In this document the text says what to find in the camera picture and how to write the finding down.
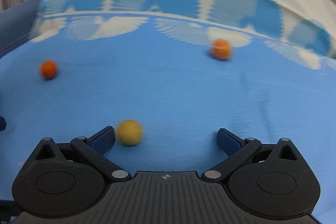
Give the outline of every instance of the orange fruit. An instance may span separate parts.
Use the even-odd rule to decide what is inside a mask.
[[[57,75],[57,64],[52,60],[43,62],[40,67],[40,73],[46,80],[55,78]]]
[[[212,54],[219,60],[229,60],[232,54],[232,46],[229,41],[217,39],[212,45]]]

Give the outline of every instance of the blue table surface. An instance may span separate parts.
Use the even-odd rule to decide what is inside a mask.
[[[12,199],[19,163],[41,138],[69,142],[134,119],[143,126],[142,142],[116,142],[105,155],[132,174],[201,174],[226,158],[215,139],[222,127],[263,143],[290,138],[321,185],[314,216],[334,224],[336,71],[294,63],[258,37],[220,62],[207,46],[158,32],[148,17],[134,32],[90,41],[62,29],[0,59],[0,114],[8,124],[1,132],[0,198]],[[38,70],[49,59],[60,72],[44,81]]]

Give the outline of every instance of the black object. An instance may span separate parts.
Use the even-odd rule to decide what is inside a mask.
[[[7,123],[4,117],[0,116],[0,131],[4,131],[7,127]]]
[[[137,172],[133,179],[102,156],[114,141],[112,127],[67,144],[41,140],[13,183],[23,211],[14,223],[318,223],[311,213],[320,186],[289,139],[261,144],[222,128],[217,143],[229,157],[201,177]]]

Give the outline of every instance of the ball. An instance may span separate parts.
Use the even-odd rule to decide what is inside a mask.
[[[57,75],[57,64],[52,60],[43,62],[40,67],[40,73],[46,80],[55,78]]]
[[[118,125],[117,139],[127,146],[136,145],[142,138],[141,125],[134,120],[125,120]]]
[[[212,55],[218,60],[229,60],[232,54],[232,46],[227,40],[217,39],[211,48]]]

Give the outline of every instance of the blue gripper pad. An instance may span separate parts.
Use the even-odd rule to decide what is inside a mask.
[[[105,127],[98,133],[86,140],[86,144],[101,155],[104,155],[112,148],[116,141],[116,134],[113,127]]]
[[[244,140],[225,128],[221,128],[217,132],[217,145],[229,157],[241,149],[245,144]]]

